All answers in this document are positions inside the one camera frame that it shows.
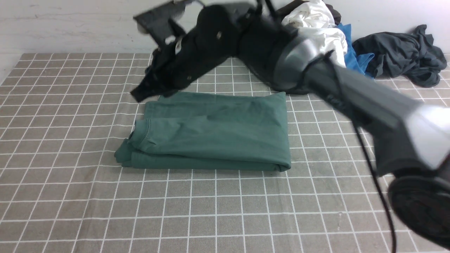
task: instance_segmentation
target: folded green shirt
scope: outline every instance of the folded green shirt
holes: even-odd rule
[[[288,170],[286,95],[178,92],[147,102],[114,156],[134,168]]]

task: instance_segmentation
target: white grid line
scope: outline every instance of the white grid line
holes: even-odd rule
[[[294,108],[294,104],[292,103],[292,101],[293,101],[293,100],[292,100],[292,96],[289,96],[289,100],[291,101],[291,106],[292,106],[292,108]],[[295,119],[295,122],[298,122],[297,116],[295,115],[295,113],[294,113],[294,119]],[[300,128],[298,127],[298,124],[297,124],[297,131],[298,131],[298,135],[300,136],[300,142],[301,142],[301,145],[304,146],[304,145],[303,145],[302,134],[300,133]],[[314,185],[314,180],[312,179],[312,173],[311,173],[311,168],[310,168],[309,163],[308,163],[308,157],[307,157],[306,151],[305,151],[304,149],[303,149],[303,153],[304,153],[304,155],[305,155],[306,166],[308,167],[309,175],[311,176],[311,183],[312,183],[312,188],[313,188],[313,190],[314,190],[314,195],[315,195],[315,199],[316,199],[316,202],[317,202],[317,206],[318,206],[318,208],[319,208],[319,212],[321,213],[321,214],[320,214],[320,218],[322,219],[322,226],[323,226],[323,228],[324,228],[325,235],[326,235],[326,237],[327,237],[328,248],[329,248],[329,250],[330,250],[330,253],[333,253],[333,249],[331,248],[330,238],[329,238],[328,232],[327,232],[327,227],[326,227],[326,225],[325,225],[324,216],[323,216],[323,214],[322,214],[322,208],[320,207],[319,197],[318,197],[318,195],[317,195],[317,191],[316,191],[316,188],[315,188],[315,185]]]

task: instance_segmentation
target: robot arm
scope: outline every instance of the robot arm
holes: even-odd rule
[[[450,108],[425,105],[339,66],[332,69],[297,29],[262,16],[261,5],[206,6],[196,27],[185,33],[173,16],[191,2],[169,2],[135,17],[159,46],[131,92],[138,102],[170,96],[237,57],[272,89],[314,93],[349,116],[336,70],[352,118],[373,136],[376,175],[396,177],[388,189],[393,211],[413,231],[450,249]],[[169,35],[176,39],[166,45]]]

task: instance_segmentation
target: gray checkered tablecloth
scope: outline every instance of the gray checkered tablecloth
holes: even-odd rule
[[[116,164],[114,151],[143,115],[128,92],[149,62],[149,54],[22,56],[0,85],[1,253],[389,252],[351,124],[313,95],[287,98],[287,172]],[[450,106],[450,68],[441,76],[432,89],[377,82]],[[235,59],[187,91],[271,94]],[[380,180],[384,190],[390,180]],[[395,224],[399,252],[446,252]]]

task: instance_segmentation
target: pile of clothes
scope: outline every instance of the pile of clothes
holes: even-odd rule
[[[411,34],[380,32],[352,43],[351,25],[342,25],[341,14],[322,0],[294,0],[277,14],[282,24],[310,37],[321,53],[334,50],[336,64],[371,78],[404,75],[416,85],[433,87],[447,67],[442,50],[433,46],[433,36],[425,34],[426,25]]]

